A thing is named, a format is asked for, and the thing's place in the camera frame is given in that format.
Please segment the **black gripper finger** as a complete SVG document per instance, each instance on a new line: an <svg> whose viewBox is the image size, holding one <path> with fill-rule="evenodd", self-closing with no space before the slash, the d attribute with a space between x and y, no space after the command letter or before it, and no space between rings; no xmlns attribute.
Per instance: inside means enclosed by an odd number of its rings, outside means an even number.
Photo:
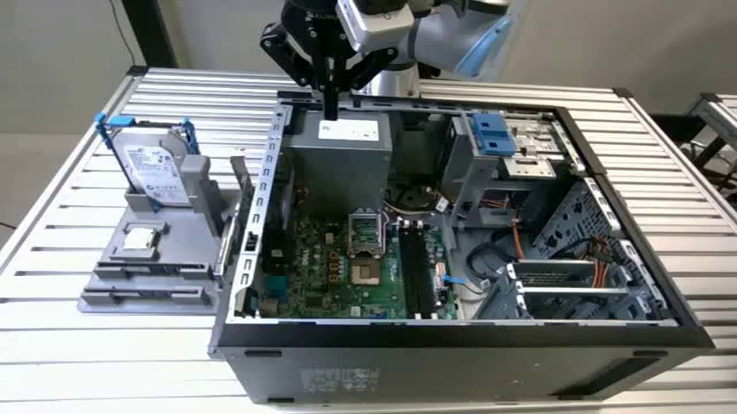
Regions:
<svg viewBox="0 0 737 414"><path fill-rule="evenodd" d="M340 56L334 59L332 75L333 120L338 119L340 114L340 94L362 89L376 75L389 67L397 57L398 50L394 47L389 47L370 52L350 68L348 68L346 56Z"/></svg>
<svg viewBox="0 0 737 414"><path fill-rule="evenodd" d="M281 69L289 74L301 86L310 86L322 93L322 113L325 120L334 119L334 84L329 67L326 50L322 45L318 31L314 27L298 30L293 37L306 51L308 60L289 43L289 31L281 23L270 23L265 27L260 44L264 51L273 58Z"/></svg>

